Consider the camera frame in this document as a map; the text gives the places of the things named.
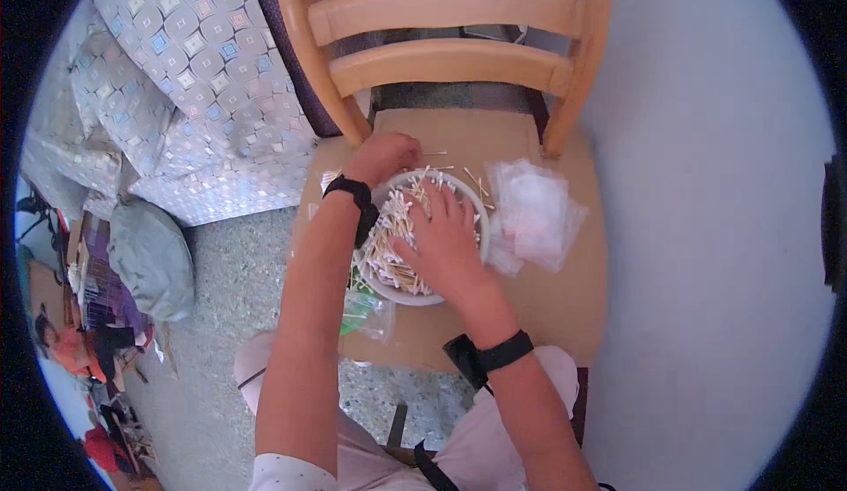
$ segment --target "cardboard box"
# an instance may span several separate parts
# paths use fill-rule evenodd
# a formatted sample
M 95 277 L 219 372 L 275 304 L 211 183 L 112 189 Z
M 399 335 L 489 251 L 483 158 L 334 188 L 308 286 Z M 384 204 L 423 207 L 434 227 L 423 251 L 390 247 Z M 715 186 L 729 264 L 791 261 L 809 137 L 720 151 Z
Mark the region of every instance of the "cardboard box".
M 427 157 L 425 161 L 434 167 L 455 166 L 450 172 L 471 186 L 474 184 L 462 167 L 482 177 L 483 186 L 491 191 L 483 164 L 523 157 L 568 179 L 570 195 L 587 206 L 589 214 L 563 270 L 551 274 L 526 263 L 516 278 L 503 278 L 502 282 L 521 327 L 535 345 L 560 346 L 578 367 L 590 367 L 606 321 L 607 246 L 594 158 L 585 133 L 575 132 L 562 156 L 551 161 L 540 157 L 535 122 L 527 114 L 468 109 L 379 112 L 375 132 L 391 130 L 415 137 L 426 149 L 447 150 L 447 155 Z M 320 141 L 297 213 L 292 237 L 294 257 L 308 225 L 308 205 L 320 202 L 323 173 L 342 168 L 353 154 L 343 137 Z M 353 332 L 341 338 L 339 351 L 350 359 L 376 365 L 454 371 L 441 346 L 463 332 L 460 320 L 447 304 L 398 305 L 394 337 L 388 344 Z
M 29 268 L 31 315 L 38 316 L 41 304 L 44 304 L 48 320 L 54 327 L 71 325 L 73 319 L 70 316 L 70 301 L 73 293 L 70 287 L 57 284 L 53 269 L 44 263 L 30 260 Z

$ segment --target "white bowl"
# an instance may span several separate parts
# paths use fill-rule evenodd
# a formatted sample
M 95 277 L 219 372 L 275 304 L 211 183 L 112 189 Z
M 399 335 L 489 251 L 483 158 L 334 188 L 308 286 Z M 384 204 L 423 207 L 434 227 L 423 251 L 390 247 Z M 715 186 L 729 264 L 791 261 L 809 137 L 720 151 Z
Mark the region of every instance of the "white bowl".
M 382 184 L 371 192 L 371 201 L 376 205 L 377 209 L 381 209 L 382 204 L 388 200 L 388 193 L 392 186 L 396 186 L 398 188 L 411 186 L 409 184 L 409 180 L 412 177 L 418 177 L 423 174 L 424 170 L 418 169 L 417 171 L 410 171 L 395 175 L 388 182 Z M 480 233 L 480 259 L 484 262 L 485 258 L 488 257 L 488 246 L 489 242 L 491 242 L 488 213 L 485 210 L 485 206 L 483 206 L 482 201 L 477 196 L 477 192 L 456 177 L 453 177 L 449 173 L 444 173 L 444 182 L 449 182 L 456 186 L 457 199 L 461 201 L 463 196 L 467 196 L 468 199 L 471 200 L 471 203 L 473 203 L 473 209 L 480 214 L 480 221 L 477 221 L 476 228 Z M 358 250 L 355 252 L 355 255 L 356 262 L 359 265 L 359 272 L 362 274 L 364 280 L 368 285 L 370 285 L 371 289 L 386 297 L 388 300 L 394 300 L 396 303 L 404 306 L 433 306 L 444 301 L 443 298 L 435 293 L 432 295 L 413 295 L 395 287 L 391 287 L 390 285 L 383 285 L 376 279 L 376 277 L 370 277 L 370 265 L 364 261 L 364 252 Z

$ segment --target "knee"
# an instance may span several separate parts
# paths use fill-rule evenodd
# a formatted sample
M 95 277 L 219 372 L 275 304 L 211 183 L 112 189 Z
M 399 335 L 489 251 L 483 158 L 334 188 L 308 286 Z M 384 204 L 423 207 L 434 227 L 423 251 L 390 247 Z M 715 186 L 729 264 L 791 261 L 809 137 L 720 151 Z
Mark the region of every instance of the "knee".
M 564 349 L 556 346 L 540 346 L 535 348 L 534 352 L 559 397 L 564 401 L 567 414 L 573 417 L 573 404 L 577 401 L 579 392 L 576 363 Z
M 238 383 L 244 382 L 268 365 L 274 339 L 274 331 L 260 331 L 238 346 L 233 365 Z
M 556 369 L 562 371 L 577 371 L 576 362 L 567 352 L 558 346 L 539 346 L 534 350 L 535 356 L 545 370 Z

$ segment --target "black wristband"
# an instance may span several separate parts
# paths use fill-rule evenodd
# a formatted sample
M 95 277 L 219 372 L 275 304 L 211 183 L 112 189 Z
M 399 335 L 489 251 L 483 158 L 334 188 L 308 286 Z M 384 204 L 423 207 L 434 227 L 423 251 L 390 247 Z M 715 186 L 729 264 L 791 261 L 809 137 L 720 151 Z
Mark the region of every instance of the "black wristband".
M 367 235 L 379 219 L 379 210 L 371 203 L 370 188 L 364 182 L 347 179 L 344 175 L 339 175 L 336 179 L 330 182 L 323 192 L 323 197 L 330 191 L 340 189 L 353 195 L 353 202 L 356 203 L 361 214 L 359 215 L 359 224 L 356 228 L 356 248 L 361 248 L 365 243 Z
M 488 372 L 509 366 L 534 349 L 529 335 L 522 329 L 514 337 L 494 346 L 491 349 L 477 351 L 482 368 Z

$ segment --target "red cloth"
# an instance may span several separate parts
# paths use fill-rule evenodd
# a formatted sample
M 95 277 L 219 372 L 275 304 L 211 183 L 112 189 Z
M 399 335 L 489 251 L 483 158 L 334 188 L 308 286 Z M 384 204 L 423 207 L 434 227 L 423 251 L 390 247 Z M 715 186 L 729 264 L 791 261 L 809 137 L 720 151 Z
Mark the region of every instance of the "red cloth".
M 129 458 L 126 457 L 120 446 L 112 441 L 109 433 L 99 423 L 86 433 L 83 446 L 86 448 L 88 456 L 94 463 L 100 465 L 103 471 L 120 471 L 118 462 L 115 461 L 115 456 L 120 456 L 129 461 Z
M 106 376 L 100 369 L 100 363 L 97 362 L 97 357 L 94 355 L 94 335 L 86 334 L 86 352 L 90 359 L 88 367 L 76 367 L 76 358 L 74 353 L 82 348 L 82 334 L 75 327 L 63 327 L 58 330 L 58 342 L 50 348 L 56 361 L 61 364 L 65 370 L 70 371 L 74 375 L 88 377 L 88 369 L 91 369 L 93 375 L 100 382 L 106 382 Z

